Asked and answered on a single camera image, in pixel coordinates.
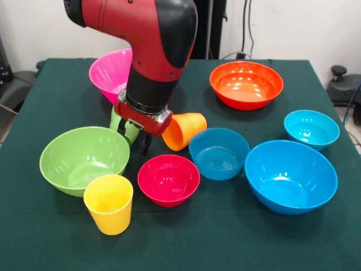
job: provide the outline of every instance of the teal bowl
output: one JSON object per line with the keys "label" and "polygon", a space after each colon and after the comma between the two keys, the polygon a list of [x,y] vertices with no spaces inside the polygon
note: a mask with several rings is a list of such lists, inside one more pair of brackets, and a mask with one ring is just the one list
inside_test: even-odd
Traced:
{"label": "teal bowl", "polygon": [[340,129],[333,119],[313,110],[291,112],[284,119],[284,127],[291,139],[318,151],[340,136]]}

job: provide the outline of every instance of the green tablecloth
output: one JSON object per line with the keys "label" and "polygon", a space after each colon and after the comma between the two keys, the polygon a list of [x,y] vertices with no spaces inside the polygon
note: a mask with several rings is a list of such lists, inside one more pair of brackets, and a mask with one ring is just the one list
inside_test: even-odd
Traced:
{"label": "green tablecloth", "polygon": [[284,91],[261,110],[241,112],[210,88],[209,74],[222,62],[192,60],[170,109],[200,112],[209,127],[236,130],[251,147],[286,138],[283,119],[293,110],[326,113],[341,127],[339,140],[322,151],[339,177],[329,203],[302,216],[276,215],[242,173],[225,182],[202,178],[185,204],[161,208],[140,192],[137,172],[148,158],[172,152],[155,138],[142,158],[138,140],[124,173],[134,186],[131,224],[109,237],[82,199],[53,188],[38,166],[60,133],[108,126],[111,105],[87,76],[93,61],[48,60],[0,148],[0,270],[361,270],[361,160],[309,62],[260,61],[282,75]]}

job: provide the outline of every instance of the blue bowl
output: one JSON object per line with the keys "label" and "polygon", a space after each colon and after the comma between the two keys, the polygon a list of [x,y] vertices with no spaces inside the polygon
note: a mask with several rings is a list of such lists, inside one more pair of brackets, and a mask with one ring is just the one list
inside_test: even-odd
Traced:
{"label": "blue bowl", "polygon": [[237,132],[210,128],[192,138],[190,153],[202,176],[224,181],[241,171],[249,154],[249,145]]}
{"label": "blue bowl", "polygon": [[293,111],[284,119],[288,135],[318,151],[331,145],[340,136],[340,129],[330,117],[317,111]]}
{"label": "blue bowl", "polygon": [[331,163],[306,145],[275,140],[252,149],[245,172],[256,197],[282,215],[300,215],[328,202],[337,190]]}

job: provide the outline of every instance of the bowl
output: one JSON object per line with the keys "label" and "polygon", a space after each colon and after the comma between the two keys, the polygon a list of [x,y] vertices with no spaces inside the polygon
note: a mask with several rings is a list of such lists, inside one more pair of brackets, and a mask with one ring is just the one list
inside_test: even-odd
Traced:
{"label": "bowl", "polygon": [[237,110],[264,107],[283,90],[283,80],[276,71],[247,61],[218,66],[210,75],[210,84],[223,103]]}
{"label": "bowl", "polygon": [[196,166],[178,155],[161,155],[147,161],[138,173],[141,191],[162,207],[175,207],[197,190],[200,175]]}
{"label": "bowl", "polygon": [[83,197],[97,177],[123,173],[130,155],[127,140],[103,127],[70,130],[52,140],[40,156],[44,178],[60,191]]}
{"label": "bowl", "polygon": [[114,51],[98,58],[89,69],[90,81],[115,104],[120,91],[126,88],[133,52]]}
{"label": "bowl", "polygon": [[291,139],[318,151],[331,145],[340,136],[337,123],[317,111],[293,111],[284,119],[284,127]]}
{"label": "bowl", "polygon": [[255,196],[270,210],[300,215],[326,204],[336,193],[337,174],[318,151],[275,140],[252,149],[245,172]]}
{"label": "bowl", "polygon": [[210,128],[192,138],[190,153],[202,176],[223,181],[235,177],[241,171],[249,154],[249,145],[237,132]]}

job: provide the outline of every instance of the black knob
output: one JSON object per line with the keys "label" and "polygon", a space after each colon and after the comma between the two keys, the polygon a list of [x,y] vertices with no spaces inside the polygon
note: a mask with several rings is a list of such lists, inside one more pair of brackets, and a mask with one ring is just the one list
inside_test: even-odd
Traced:
{"label": "black knob", "polygon": [[344,75],[347,72],[347,69],[344,66],[335,65],[335,66],[332,66],[331,71],[332,71],[333,75],[335,75],[337,77],[341,77],[342,75]]}

